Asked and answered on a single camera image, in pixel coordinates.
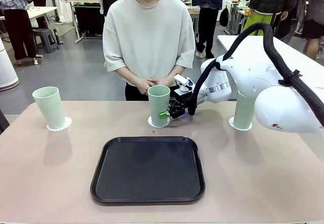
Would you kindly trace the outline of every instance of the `cup rim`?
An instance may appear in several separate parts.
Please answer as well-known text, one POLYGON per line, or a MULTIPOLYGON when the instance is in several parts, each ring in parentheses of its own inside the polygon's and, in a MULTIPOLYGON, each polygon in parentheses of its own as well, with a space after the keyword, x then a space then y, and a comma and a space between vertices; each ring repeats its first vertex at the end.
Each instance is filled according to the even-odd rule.
POLYGON ((35 91, 32 93, 32 96, 33 96, 34 98, 37 98, 37 99, 45 99, 45 98, 49 98, 49 97, 55 96, 57 93, 59 93, 59 88, 57 88, 57 87, 55 87, 55 86, 45 86, 45 87, 41 87, 41 88, 35 90, 35 91), (42 97, 35 96, 35 94, 36 94, 38 91, 43 90, 43 89, 46 89, 46 88, 54 88, 54 89, 56 90, 56 92, 53 93, 53 94, 50 95, 50 96, 42 96, 42 97))
POLYGON ((163 86, 163 85, 156 85, 156 86, 152 86, 152 87, 150 87, 150 88, 148 89, 148 91, 147 91, 147 94, 149 94, 149 95, 151 95, 151 96, 154 96, 154 97, 164 97, 164 96, 169 95, 170 93, 171 93, 170 88, 167 87, 167 86, 163 86), (152 95, 152 94, 150 93, 150 89, 153 88, 153 87, 157 87, 157 86, 159 86, 159 87, 165 87, 165 88, 167 88, 167 89, 169 90, 169 92, 168 92, 167 94, 165 94, 165 95, 162 95, 162 96, 155 96, 155 95, 152 95))

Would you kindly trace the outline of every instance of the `white coaster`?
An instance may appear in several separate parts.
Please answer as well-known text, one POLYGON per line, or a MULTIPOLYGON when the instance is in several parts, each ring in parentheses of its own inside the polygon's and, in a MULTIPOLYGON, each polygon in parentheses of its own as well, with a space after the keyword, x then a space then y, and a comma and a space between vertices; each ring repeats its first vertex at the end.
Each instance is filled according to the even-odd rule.
POLYGON ((65 125, 62 128, 50 129, 50 127, 48 125, 46 125, 46 127, 50 131, 61 131, 61 130, 67 129, 71 124, 72 124, 72 119, 69 117, 65 117, 65 125))
POLYGON ((163 126, 163 127, 157 127, 157 126, 154 126, 153 123, 152 123, 152 117, 151 117, 151 116, 148 118, 147 122, 148 122, 148 124, 149 124, 150 126, 152 126, 152 127, 154 127, 154 128, 164 128, 164 127, 166 127, 167 125, 170 124, 170 118, 168 118, 167 125, 165 125, 165 126, 163 126))
POLYGON ((250 124, 250 126, 249 126, 248 129, 239 129, 239 128, 235 127, 235 126, 234 126, 234 117, 233 117, 233 118, 230 118, 230 119, 228 120, 228 123, 229 123, 229 125, 232 126, 234 129, 237 129, 237 130, 239 130, 239 131, 249 131, 249 130, 251 130, 252 127, 253 127, 253 124, 252 124, 252 123, 250 124))

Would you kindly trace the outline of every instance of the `tray rim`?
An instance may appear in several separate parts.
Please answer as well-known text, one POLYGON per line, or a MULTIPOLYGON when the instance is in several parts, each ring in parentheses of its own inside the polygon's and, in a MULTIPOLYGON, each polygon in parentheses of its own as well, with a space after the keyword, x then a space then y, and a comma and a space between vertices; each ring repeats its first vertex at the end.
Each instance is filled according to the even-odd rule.
POLYGON ((102 148, 101 154, 100 154, 100 158, 98 160, 97 166, 96 166, 96 170, 94 173, 94 176, 92 178, 91 181, 91 185, 90 185, 90 193, 93 197, 94 200, 96 200, 97 202, 100 202, 102 204, 143 204, 143 203, 190 203, 190 202, 194 202, 198 199, 200 199, 206 189, 206 184, 205 184, 205 178, 204 178, 204 173, 203 173, 203 168, 201 166, 201 161, 200 161, 200 156, 199 156, 199 151, 198 151, 198 146, 197 144, 190 138, 188 137, 184 137, 184 136, 134 136, 134 137, 116 137, 113 138, 111 140, 109 140, 108 142, 105 143, 104 147, 102 148), (147 200, 147 201, 131 201, 131 200, 114 200, 114 201, 106 201, 101 199, 97 193, 96 193, 96 186, 98 183, 98 178, 102 169, 102 162, 105 159, 106 156, 106 152, 107 149, 109 147, 111 147, 113 144, 121 142, 121 140, 124 141, 129 141, 130 139, 133 138, 137 138, 137 139, 161 139, 161 138, 168 138, 168 139, 183 139, 184 142, 188 142, 192 145, 193 148, 193 154, 194 154, 194 158, 195 158, 195 163, 196 163, 196 167, 197 167, 197 171, 198 171, 198 178, 199 178, 199 184, 200 184, 200 190, 198 192, 198 194, 192 198, 186 198, 183 200, 162 200, 162 201, 153 201, 153 200, 147 200))

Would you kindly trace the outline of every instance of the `black tray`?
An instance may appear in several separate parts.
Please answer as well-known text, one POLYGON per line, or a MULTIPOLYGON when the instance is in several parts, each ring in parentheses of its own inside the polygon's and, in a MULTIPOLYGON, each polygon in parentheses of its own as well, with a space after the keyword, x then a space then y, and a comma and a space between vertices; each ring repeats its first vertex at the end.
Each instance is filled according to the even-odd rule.
POLYGON ((101 203, 192 202, 205 191, 197 145, 185 137, 122 137, 103 148, 91 183, 101 203))

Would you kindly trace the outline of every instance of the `backpack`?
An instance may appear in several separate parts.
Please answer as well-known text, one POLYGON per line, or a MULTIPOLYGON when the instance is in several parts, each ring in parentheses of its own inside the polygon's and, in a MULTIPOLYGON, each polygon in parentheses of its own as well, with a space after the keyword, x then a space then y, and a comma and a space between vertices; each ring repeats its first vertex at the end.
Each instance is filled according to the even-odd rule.
POLYGON ((221 26, 227 27, 228 17, 229 17, 229 12, 226 6, 219 17, 219 23, 221 24, 221 26))

